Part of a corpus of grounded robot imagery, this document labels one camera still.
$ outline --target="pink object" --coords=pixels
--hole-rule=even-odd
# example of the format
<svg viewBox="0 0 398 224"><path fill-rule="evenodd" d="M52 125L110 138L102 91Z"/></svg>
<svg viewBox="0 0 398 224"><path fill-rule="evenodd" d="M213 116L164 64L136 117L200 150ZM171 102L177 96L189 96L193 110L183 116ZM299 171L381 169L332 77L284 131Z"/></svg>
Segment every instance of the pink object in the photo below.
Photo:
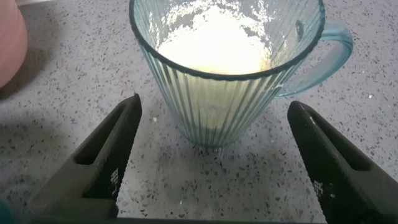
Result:
<svg viewBox="0 0 398 224"><path fill-rule="evenodd" d="M26 51L25 22L15 0L0 0L0 88L17 73Z"/></svg>

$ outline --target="countertop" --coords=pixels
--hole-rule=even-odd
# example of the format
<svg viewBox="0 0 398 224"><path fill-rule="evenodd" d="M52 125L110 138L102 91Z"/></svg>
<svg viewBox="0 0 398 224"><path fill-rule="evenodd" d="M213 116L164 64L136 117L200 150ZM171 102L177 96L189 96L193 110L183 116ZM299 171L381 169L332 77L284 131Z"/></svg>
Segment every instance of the countertop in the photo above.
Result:
<svg viewBox="0 0 398 224"><path fill-rule="evenodd" d="M315 108L398 180L398 2L325 6L328 19L351 31L351 58L321 85L273 100L237 143L214 151L176 130L127 0L22 6L27 58L0 90L0 199L28 215L29 198L134 93L143 114L118 197L121 217L322 222L287 122L292 100Z"/></svg>

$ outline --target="ribbed glass mug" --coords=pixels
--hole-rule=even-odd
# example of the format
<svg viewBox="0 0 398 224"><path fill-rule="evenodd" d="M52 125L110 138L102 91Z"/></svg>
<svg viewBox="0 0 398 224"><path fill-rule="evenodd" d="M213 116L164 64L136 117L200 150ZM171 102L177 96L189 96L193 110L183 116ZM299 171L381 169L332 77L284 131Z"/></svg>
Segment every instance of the ribbed glass mug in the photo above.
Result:
<svg viewBox="0 0 398 224"><path fill-rule="evenodd" d="M260 26L267 35L260 38L271 49L271 69L240 75L206 73L158 53L159 45L173 30L191 26L195 14L212 6L264 21ZM134 34L174 120L191 142L203 147L221 147L236 140L273 97L319 84L335 73L353 50L353 40L344 27L325 23L322 0L131 0L129 13ZM293 75L319 40L336 40L338 44L308 73Z"/></svg>

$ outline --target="mug rim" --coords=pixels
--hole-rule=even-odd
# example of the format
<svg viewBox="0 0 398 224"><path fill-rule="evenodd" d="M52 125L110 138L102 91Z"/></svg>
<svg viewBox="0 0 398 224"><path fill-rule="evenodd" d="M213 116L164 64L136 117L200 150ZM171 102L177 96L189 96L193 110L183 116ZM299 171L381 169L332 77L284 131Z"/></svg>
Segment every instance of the mug rim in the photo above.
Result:
<svg viewBox="0 0 398 224"><path fill-rule="evenodd" d="M148 51L153 57L160 60L162 63L165 63L166 65L168 65L174 69L177 69L180 72L186 73L187 75L192 75L194 77L213 79L213 80L226 80L226 81L254 80L254 79L258 79L258 78L269 77L271 75L274 75L276 73L284 71L284 70L290 68L291 66L298 64L302 59L304 59L315 48L315 46L318 44L318 41L320 40L320 38L322 36L322 32L323 32L323 29L325 26L325 5L323 4L323 0L318 0L319 10L320 10L320 24L319 24L317 33L315 34L314 38L311 40L310 44L303 51L301 51L296 57L290 59L288 62L285 62L282 65L278 65L274 68L264 70L261 72L240 74L240 75L225 75L225 74L217 74L217 73L210 73L210 72L201 72L201 71L194 70L192 68L188 68L188 67L185 67L183 65L180 65L178 63L171 61L167 57L164 57L162 54L160 54L155 48L153 48L148 43L148 41L146 41L146 39L142 36L140 30L138 29L138 26L136 24L136 20L134 17L135 2L136 2L136 0L130 0L130 4L129 4L130 25L131 25L131 29L132 29L134 35L138 39L139 43L145 48L145 50Z"/></svg>

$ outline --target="white liquid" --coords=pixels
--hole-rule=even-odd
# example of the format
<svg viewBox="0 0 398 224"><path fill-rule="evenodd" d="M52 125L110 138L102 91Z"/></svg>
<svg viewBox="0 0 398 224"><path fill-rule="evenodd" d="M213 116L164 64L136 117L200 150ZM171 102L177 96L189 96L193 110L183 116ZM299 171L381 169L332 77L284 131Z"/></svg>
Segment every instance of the white liquid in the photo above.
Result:
<svg viewBox="0 0 398 224"><path fill-rule="evenodd" d="M171 61L202 72L223 75L255 73L269 68L270 52L241 22L212 7L196 15L193 28L180 27L160 45Z"/></svg>

